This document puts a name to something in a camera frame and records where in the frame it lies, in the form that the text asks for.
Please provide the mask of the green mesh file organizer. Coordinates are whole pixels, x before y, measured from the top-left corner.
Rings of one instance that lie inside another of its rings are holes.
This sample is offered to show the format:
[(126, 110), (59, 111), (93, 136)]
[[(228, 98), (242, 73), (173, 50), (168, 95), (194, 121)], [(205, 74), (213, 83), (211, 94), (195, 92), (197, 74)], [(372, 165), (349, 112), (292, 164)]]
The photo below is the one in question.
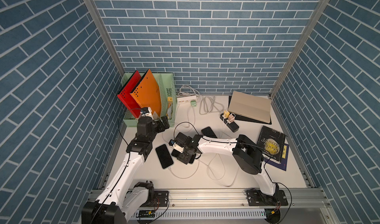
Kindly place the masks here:
[(140, 109), (149, 107), (154, 119), (167, 116), (169, 126), (174, 126), (177, 108), (174, 74), (135, 71), (125, 73), (121, 84), (118, 98), (128, 109), (123, 118), (125, 125), (136, 127)]

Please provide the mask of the orange file folder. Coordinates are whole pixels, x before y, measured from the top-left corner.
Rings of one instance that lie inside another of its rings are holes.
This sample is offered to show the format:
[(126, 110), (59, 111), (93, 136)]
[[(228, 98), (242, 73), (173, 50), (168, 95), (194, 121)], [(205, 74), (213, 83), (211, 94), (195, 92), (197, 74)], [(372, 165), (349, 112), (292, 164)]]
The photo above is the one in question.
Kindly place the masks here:
[(140, 81), (132, 90), (131, 96), (141, 108), (150, 107), (154, 119), (159, 118), (162, 108), (160, 88), (150, 69), (141, 76)]

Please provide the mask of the pink USB charger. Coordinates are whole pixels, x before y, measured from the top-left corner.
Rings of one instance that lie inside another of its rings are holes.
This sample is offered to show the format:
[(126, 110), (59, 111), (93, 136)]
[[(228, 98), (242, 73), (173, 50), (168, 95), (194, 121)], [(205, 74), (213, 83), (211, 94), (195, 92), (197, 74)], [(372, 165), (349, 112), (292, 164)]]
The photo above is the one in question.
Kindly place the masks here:
[(234, 114), (230, 114), (228, 116), (228, 123), (233, 123), (235, 121), (235, 115)]

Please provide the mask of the dark blue booklet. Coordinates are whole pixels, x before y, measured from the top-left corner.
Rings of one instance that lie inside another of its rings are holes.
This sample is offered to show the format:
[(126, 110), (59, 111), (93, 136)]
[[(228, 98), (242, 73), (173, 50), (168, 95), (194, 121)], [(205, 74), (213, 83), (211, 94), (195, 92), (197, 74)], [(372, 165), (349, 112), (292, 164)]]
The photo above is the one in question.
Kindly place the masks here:
[(281, 156), (281, 160), (280, 160), (280, 163), (277, 163), (273, 160), (270, 160), (268, 161), (268, 164), (275, 167), (275, 168), (278, 168), (282, 171), (286, 171), (287, 170), (287, 167), (288, 167), (288, 157), (289, 157), (289, 145), (288, 144), (285, 144), (284, 145), (284, 149), (283, 149), (283, 154)]

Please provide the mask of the red file folder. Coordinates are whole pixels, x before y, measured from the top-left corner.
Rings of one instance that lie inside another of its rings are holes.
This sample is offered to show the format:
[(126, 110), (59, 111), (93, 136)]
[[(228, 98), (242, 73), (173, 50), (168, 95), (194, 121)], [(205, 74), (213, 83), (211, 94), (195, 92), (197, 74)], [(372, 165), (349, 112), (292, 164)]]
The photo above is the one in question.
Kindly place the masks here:
[(141, 75), (138, 71), (135, 71), (132, 76), (126, 81), (126, 83), (123, 83), (123, 87), (117, 95), (119, 100), (127, 107), (128, 111), (136, 119), (140, 116), (141, 107), (131, 96), (131, 92), (140, 81), (140, 79)]

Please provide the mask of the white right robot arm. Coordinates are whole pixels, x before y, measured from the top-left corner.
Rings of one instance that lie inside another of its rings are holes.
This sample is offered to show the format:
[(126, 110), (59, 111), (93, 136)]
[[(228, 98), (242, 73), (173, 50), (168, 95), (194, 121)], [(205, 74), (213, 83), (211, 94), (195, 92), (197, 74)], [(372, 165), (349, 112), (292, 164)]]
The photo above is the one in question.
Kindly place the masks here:
[(188, 164), (198, 154), (215, 153), (231, 156), (241, 170), (255, 176), (261, 193), (274, 196), (279, 189), (265, 170), (264, 149), (245, 135), (240, 135), (236, 139), (216, 139), (204, 135), (195, 135), (191, 138), (178, 133), (169, 145), (179, 152), (177, 159), (184, 164)]

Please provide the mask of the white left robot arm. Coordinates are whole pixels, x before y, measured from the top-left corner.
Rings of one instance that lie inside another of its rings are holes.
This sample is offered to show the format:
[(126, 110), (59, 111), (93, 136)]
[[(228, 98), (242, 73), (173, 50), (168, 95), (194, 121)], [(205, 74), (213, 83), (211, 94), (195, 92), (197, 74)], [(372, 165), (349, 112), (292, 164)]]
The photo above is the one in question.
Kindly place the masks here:
[(96, 201), (88, 201), (84, 205), (81, 213), (83, 224), (126, 224), (139, 207), (153, 200), (154, 187), (151, 182), (136, 184), (131, 193), (128, 190), (138, 169), (152, 151), (156, 135), (169, 128), (167, 116), (159, 120), (150, 116), (138, 119), (136, 135), (128, 144), (117, 173)]

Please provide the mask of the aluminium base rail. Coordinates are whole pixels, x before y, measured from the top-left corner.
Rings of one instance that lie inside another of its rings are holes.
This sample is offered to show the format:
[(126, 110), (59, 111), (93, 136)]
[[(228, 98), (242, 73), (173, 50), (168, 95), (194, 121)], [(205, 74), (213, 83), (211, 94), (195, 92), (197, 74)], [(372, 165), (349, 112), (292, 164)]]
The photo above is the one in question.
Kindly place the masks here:
[(158, 189), (151, 202), (133, 208), (128, 202), (142, 200), (141, 189), (128, 191), (122, 212), (130, 221), (265, 219), (271, 211), (286, 223), (338, 222), (321, 188), (280, 188), (276, 198), (257, 188)]

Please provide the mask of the black USB power strip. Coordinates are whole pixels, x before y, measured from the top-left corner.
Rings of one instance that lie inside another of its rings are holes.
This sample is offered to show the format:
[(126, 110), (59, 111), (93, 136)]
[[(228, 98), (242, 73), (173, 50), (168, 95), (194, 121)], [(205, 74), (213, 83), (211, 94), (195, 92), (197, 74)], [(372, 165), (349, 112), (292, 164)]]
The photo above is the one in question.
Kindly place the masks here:
[(228, 119), (224, 119), (223, 114), (220, 114), (220, 119), (224, 123), (224, 127), (228, 127), (233, 133), (238, 131), (239, 126), (235, 121), (233, 123), (228, 123)]

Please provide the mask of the black book gold emblem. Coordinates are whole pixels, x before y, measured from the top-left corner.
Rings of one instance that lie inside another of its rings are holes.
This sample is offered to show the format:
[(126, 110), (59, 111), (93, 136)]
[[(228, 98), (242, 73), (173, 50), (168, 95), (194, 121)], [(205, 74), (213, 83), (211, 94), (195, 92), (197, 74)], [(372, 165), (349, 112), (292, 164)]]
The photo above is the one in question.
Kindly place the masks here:
[(263, 126), (259, 134), (257, 145), (264, 148), (263, 156), (266, 159), (281, 164), (285, 141), (286, 135), (284, 133)]

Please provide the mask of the yellow USB charger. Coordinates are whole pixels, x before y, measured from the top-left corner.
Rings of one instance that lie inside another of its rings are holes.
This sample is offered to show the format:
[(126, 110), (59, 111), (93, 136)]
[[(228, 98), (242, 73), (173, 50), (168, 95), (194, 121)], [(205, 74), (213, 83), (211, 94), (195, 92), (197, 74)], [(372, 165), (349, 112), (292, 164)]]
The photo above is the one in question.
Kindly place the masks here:
[(227, 118), (229, 117), (229, 115), (230, 115), (230, 112), (229, 112), (229, 111), (225, 110), (225, 111), (223, 112), (223, 117), (224, 117), (224, 119), (227, 119)]

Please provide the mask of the white power strip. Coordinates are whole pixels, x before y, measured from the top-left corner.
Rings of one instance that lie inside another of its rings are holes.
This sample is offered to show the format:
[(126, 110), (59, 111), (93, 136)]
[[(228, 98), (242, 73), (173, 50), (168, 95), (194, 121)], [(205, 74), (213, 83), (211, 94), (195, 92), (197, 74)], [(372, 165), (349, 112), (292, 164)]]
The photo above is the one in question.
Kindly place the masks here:
[(197, 99), (198, 98), (196, 95), (177, 97), (177, 103), (186, 104), (186, 103), (191, 103), (192, 101), (197, 101)]

